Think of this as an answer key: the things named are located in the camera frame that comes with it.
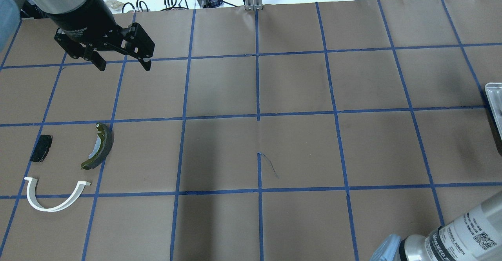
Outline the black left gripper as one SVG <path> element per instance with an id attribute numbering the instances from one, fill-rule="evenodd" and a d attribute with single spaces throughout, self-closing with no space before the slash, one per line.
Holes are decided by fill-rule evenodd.
<path id="1" fill-rule="evenodd" d="M 47 16 L 58 26 L 55 41 L 73 59 L 90 61 L 98 70 L 106 69 L 100 51 L 115 51 L 139 60 L 150 71 L 155 43 L 137 22 L 123 28 L 115 21 L 104 0 L 86 0 L 67 13 Z"/>

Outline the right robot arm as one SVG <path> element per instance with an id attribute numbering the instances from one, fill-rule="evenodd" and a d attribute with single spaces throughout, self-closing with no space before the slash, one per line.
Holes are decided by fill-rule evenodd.
<path id="1" fill-rule="evenodd" d="M 428 236 L 389 235 L 372 261 L 500 261 L 502 193 L 498 192 Z"/>

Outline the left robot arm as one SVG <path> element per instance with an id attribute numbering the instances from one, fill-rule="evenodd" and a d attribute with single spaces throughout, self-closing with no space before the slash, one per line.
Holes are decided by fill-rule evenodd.
<path id="1" fill-rule="evenodd" d="M 155 44 L 139 23 L 120 27 L 104 0 L 32 0 L 57 26 L 55 41 L 74 59 L 85 59 L 103 71 L 100 51 L 137 59 L 150 70 Z M 1 0 L 1 47 L 14 34 L 25 0 Z"/>

